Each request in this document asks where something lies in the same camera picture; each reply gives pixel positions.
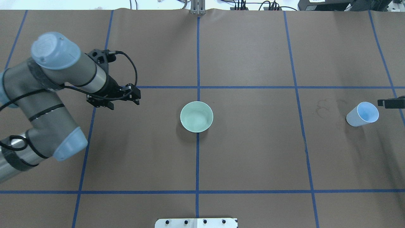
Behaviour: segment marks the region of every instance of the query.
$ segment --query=white mounting plate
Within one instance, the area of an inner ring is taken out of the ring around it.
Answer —
[[[155,228],[238,228],[238,219],[159,219],[155,223]]]

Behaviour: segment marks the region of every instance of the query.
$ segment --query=black box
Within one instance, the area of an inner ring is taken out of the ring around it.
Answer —
[[[310,2],[300,0],[298,9],[303,11],[344,11],[353,0],[325,0],[324,2]]]

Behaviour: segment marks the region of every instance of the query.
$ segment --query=white bracket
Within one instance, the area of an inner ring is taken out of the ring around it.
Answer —
[[[238,219],[159,219],[155,228],[238,228]]]
[[[205,0],[191,0],[190,13],[195,15],[205,14]]]

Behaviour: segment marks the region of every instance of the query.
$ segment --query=black velcro strap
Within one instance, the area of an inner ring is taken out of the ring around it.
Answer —
[[[41,112],[38,112],[37,114],[33,115],[32,117],[28,118],[28,120],[31,122],[31,121],[37,119],[38,117],[40,117],[42,115],[45,115],[48,112],[52,112],[53,110],[55,110],[57,108],[61,108],[61,107],[65,107],[65,105],[64,104],[58,104],[58,105],[52,106],[50,108],[47,108],[47,109],[45,109],[45,110],[43,110]]]
[[[62,87],[48,78],[48,76],[42,71],[41,67],[32,58],[27,60],[27,65],[32,76],[34,76],[34,78],[39,84],[42,85],[43,88],[52,92],[62,89]]]
[[[2,141],[3,143],[9,145],[10,143],[10,139],[5,139]],[[1,153],[3,154],[4,159],[15,169],[19,170],[19,171],[27,171],[29,169],[31,169],[32,167],[37,166],[36,165],[31,165],[28,164],[26,161],[24,161],[23,159],[21,159],[16,153],[15,151],[9,150],[7,148],[1,147]]]
[[[49,158],[49,157],[47,157],[47,156],[41,154],[41,153],[34,147],[34,145],[32,144],[32,142],[31,142],[31,140],[30,140],[30,137],[28,136],[28,131],[26,131],[26,138],[27,138],[27,143],[28,143],[28,145],[31,147],[32,151],[33,151],[34,153],[36,153],[36,155],[38,155],[39,157],[41,157],[41,158],[43,158],[43,159]]]

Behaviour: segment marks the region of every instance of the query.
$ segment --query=gray clamp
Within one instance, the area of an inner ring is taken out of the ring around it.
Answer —
[[[191,0],[190,13],[195,15],[204,15],[205,0]]]
[[[56,92],[62,89],[62,87],[48,78],[48,76],[42,71],[41,67],[35,62],[35,60],[29,58],[27,60],[27,65],[32,76],[34,76],[34,78],[38,81],[39,84],[42,85],[43,88],[51,92]]]

